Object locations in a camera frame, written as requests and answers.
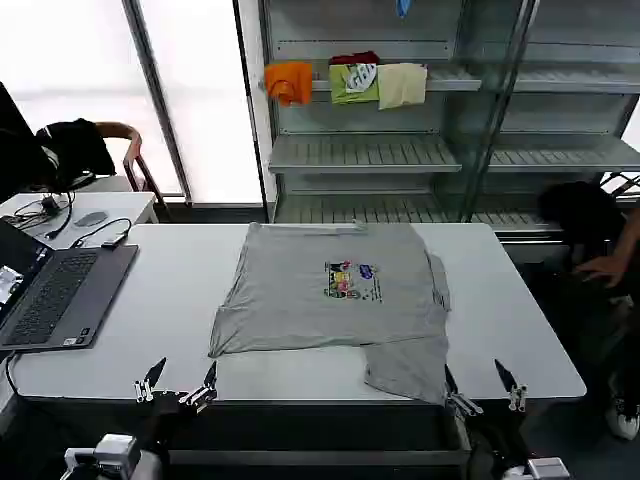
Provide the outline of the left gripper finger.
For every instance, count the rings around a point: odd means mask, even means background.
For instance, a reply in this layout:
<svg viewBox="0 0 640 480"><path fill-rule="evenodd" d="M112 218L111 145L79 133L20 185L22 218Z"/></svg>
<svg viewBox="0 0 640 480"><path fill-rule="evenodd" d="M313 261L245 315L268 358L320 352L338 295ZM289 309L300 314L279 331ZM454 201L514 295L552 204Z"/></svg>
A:
<svg viewBox="0 0 640 480"><path fill-rule="evenodd" d="M181 396L178 400L182 408L200 414L214 403L218 397L216 390L217 362L213 361L207 371L203 383L195 390Z"/></svg>
<svg viewBox="0 0 640 480"><path fill-rule="evenodd" d="M133 383L137 403L151 402L154 398L154 388L163 372L167 358L161 358L145 374L142 380Z"/></svg>

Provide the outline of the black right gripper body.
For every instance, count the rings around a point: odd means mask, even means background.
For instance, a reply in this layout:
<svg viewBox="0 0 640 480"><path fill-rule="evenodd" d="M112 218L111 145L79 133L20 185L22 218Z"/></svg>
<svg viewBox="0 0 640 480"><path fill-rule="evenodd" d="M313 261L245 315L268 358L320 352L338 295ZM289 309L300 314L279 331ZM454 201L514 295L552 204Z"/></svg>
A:
<svg viewBox="0 0 640 480"><path fill-rule="evenodd" d="M484 407L483 413L470 417L470 433L489 453L491 471L527 471L535 455L527 446L521 427L526 415L508 407Z"/></svg>

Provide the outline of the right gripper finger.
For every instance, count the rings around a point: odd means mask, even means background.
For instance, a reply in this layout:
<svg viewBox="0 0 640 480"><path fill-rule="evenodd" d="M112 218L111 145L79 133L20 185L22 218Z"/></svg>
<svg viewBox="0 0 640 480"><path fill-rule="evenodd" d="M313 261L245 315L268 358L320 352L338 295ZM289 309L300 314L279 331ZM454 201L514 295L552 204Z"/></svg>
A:
<svg viewBox="0 0 640 480"><path fill-rule="evenodd" d="M449 369L445 366L447 400L452 402L465 416L475 417L483 414L483 409L459 391L457 383Z"/></svg>
<svg viewBox="0 0 640 480"><path fill-rule="evenodd" d="M494 365L504 389L508 394L509 409L511 411L525 411L528 387L524 384L519 384L512 372L498 359L494 360Z"/></svg>

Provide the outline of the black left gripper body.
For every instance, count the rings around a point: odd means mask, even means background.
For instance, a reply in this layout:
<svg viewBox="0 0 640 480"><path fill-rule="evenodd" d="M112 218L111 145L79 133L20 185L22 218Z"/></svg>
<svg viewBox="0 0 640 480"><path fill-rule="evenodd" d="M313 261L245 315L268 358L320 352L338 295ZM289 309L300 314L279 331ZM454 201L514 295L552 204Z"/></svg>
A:
<svg viewBox="0 0 640 480"><path fill-rule="evenodd" d="M150 415L141 436L141 449L168 451L177 434L197 416L193 393L160 392L149 403Z"/></svg>

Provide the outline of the person's hand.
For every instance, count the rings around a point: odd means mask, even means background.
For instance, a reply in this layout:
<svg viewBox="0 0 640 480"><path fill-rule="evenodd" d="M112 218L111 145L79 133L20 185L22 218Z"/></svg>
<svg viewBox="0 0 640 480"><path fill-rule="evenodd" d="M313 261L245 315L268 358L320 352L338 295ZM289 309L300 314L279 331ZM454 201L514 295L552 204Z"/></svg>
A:
<svg viewBox="0 0 640 480"><path fill-rule="evenodd" d="M604 278L607 287L613 288L619 284L626 271L627 263L617 256L602 256L578 265L574 271L587 275L587 280Z"/></svg>

